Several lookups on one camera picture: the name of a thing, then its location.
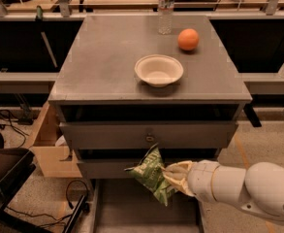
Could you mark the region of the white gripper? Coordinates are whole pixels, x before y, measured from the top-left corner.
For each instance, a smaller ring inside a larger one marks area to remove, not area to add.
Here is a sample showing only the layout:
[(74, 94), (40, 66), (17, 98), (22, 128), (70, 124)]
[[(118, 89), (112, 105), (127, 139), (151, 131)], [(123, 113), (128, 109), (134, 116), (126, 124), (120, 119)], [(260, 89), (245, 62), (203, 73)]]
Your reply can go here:
[(194, 162), (190, 160), (171, 164), (164, 168), (163, 171), (172, 174), (165, 174), (164, 178), (172, 187), (183, 194), (190, 197), (195, 196), (202, 202), (214, 203), (215, 198), (212, 194), (211, 183), (214, 172), (219, 167), (219, 163), (203, 160), (193, 164)]

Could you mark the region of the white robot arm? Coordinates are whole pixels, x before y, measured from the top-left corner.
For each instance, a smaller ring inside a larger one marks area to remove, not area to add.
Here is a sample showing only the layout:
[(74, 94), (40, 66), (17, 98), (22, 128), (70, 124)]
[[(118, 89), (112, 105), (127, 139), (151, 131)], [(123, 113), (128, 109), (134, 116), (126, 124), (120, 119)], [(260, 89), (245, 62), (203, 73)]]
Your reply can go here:
[(248, 169), (216, 161), (181, 161), (163, 169), (176, 190), (201, 202), (223, 203), (275, 224), (284, 225), (284, 168), (260, 162)]

